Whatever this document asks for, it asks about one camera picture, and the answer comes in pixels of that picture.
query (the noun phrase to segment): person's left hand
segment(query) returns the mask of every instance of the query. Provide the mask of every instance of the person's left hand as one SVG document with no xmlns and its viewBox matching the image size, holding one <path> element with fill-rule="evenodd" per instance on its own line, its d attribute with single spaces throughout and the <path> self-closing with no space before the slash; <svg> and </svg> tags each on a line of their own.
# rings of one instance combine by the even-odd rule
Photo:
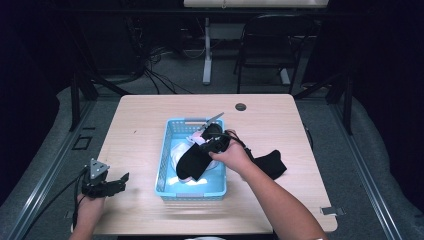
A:
<svg viewBox="0 0 424 240">
<path fill-rule="evenodd" d="M 90 198 L 84 194 L 78 195 L 78 218 L 74 229 L 76 232 L 93 232 L 103 213 L 105 198 Z"/>
</svg>

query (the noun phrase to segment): person's right hand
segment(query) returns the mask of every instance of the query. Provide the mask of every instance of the person's right hand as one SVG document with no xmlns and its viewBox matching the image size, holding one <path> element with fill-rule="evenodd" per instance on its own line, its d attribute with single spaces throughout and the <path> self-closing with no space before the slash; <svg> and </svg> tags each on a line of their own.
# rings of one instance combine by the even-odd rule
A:
<svg viewBox="0 0 424 240">
<path fill-rule="evenodd" d="M 231 136 L 236 137 L 234 130 L 227 130 Z M 214 153 L 209 152 L 209 156 L 214 160 L 223 162 L 228 168 L 239 173 L 245 168 L 247 164 L 252 164 L 249 156 L 240 143 L 231 139 L 230 144 L 225 152 Z"/>
</svg>

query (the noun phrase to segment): hand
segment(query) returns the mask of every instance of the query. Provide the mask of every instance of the hand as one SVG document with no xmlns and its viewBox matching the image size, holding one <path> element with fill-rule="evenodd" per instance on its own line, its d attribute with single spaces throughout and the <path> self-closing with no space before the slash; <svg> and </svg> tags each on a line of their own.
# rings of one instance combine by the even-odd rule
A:
<svg viewBox="0 0 424 240">
<path fill-rule="evenodd" d="M 80 194 L 77 200 L 80 202 L 77 225 L 70 239 L 90 239 L 102 216 L 105 198 L 90 198 Z"/>
<path fill-rule="evenodd" d="M 227 130 L 230 136 L 237 137 L 234 130 Z M 245 168 L 247 164 L 252 164 L 249 156 L 246 154 L 243 146 L 231 139 L 230 144 L 228 145 L 227 150 L 222 153 L 209 152 L 209 156 L 212 159 L 223 162 L 228 168 L 239 173 Z"/>
</svg>

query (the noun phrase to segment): small round object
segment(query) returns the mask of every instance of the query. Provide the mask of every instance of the small round object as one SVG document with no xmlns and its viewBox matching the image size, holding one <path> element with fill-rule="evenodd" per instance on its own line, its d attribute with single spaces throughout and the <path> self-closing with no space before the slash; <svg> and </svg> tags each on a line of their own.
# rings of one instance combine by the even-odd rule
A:
<svg viewBox="0 0 424 240">
<path fill-rule="evenodd" d="M 239 111 L 244 111 L 244 110 L 246 110 L 246 108 L 247 108 L 247 106 L 244 103 L 237 103 L 236 104 L 236 109 L 239 110 Z"/>
</svg>

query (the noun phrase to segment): wooden table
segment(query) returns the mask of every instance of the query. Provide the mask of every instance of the wooden table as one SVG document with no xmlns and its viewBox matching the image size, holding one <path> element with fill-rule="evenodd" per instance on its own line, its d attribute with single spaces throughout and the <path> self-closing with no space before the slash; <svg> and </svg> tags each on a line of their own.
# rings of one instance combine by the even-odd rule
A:
<svg viewBox="0 0 424 240">
<path fill-rule="evenodd" d="M 235 105 L 244 103 L 245 111 Z M 321 175 L 290 95 L 138 95 L 124 96 L 98 160 L 111 166 L 108 180 L 129 172 L 127 188 L 107 198 L 95 234 L 224 235 L 271 233 L 272 227 L 249 186 L 227 169 L 222 201 L 164 202 L 155 194 L 166 121 L 175 117 L 222 116 L 255 157 L 274 149 L 288 170 L 276 181 L 296 196 L 325 231 L 337 228 Z"/>
</svg>

